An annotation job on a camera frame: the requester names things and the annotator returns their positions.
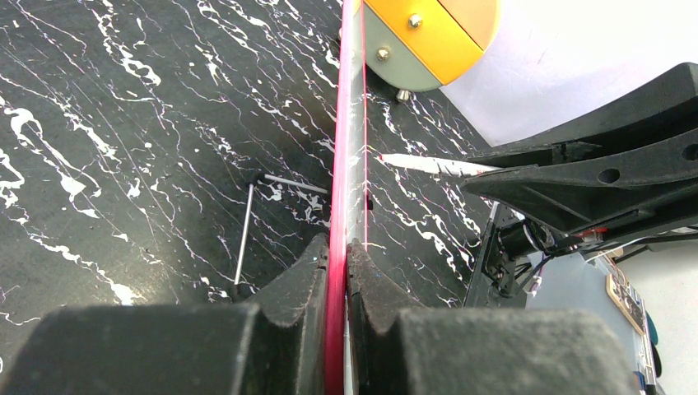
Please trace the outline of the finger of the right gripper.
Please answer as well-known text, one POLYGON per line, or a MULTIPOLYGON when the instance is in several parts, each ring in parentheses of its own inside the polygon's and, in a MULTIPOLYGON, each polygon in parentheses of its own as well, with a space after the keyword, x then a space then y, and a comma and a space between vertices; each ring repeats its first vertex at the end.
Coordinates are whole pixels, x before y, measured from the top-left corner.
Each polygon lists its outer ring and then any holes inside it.
POLYGON ((610 156, 697 128, 697 65, 681 63, 587 114, 469 159, 488 166, 558 165, 610 156))
POLYGON ((490 198, 557 231, 622 232, 691 222, 697 214, 697 131, 611 156, 523 166, 465 180, 490 198))

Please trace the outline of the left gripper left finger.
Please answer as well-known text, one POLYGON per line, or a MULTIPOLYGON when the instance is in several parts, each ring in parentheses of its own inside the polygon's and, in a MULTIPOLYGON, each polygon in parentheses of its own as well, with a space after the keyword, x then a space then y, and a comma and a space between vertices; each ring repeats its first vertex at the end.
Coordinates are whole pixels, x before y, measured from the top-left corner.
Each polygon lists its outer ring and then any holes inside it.
POLYGON ((60 309, 4 394, 321 394, 328 239, 238 303, 60 309))

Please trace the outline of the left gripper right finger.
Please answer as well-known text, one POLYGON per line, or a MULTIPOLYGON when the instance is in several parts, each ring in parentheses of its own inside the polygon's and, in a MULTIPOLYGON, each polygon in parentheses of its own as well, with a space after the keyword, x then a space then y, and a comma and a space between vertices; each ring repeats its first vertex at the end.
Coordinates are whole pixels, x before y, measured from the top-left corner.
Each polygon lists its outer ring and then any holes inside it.
POLYGON ((356 394, 637 394, 612 330, 582 310, 428 308, 347 247, 356 394))

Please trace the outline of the red-capped whiteboard marker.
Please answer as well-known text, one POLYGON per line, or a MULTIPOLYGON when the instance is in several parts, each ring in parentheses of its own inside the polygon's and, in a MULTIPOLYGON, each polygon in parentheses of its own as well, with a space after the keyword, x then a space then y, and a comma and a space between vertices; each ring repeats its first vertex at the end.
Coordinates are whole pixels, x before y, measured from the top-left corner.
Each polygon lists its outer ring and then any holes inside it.
POLYGON ((461 160, 448 160, 408 154, 380 154, 378 159, 382 163, 394 167, 454 177, 472 177, 500 170, 500 168, 497 167, 479 165, 461 160))

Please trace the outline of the pink-framed whiteboard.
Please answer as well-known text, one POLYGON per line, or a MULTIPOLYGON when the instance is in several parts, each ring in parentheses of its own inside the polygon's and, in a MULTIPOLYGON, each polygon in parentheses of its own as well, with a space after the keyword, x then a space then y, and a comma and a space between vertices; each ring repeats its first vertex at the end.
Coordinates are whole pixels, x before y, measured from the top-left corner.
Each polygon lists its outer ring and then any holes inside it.
POLYGON ((365 18, 342 3, 324 337, 327 394, 345 392, 347 247, 366 239, 365 18))

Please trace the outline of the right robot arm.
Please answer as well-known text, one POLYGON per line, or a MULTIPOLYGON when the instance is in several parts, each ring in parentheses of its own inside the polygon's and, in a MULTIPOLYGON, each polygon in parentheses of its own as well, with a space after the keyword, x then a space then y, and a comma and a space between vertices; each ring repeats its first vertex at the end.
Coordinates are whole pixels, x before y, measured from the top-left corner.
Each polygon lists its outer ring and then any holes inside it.
POLYGON ((587 114, 474 158, 461 189, 496 203, 466 306, 516 296, 515 262, 661 234, 697 222, 697 66, 681 63, 587 114))

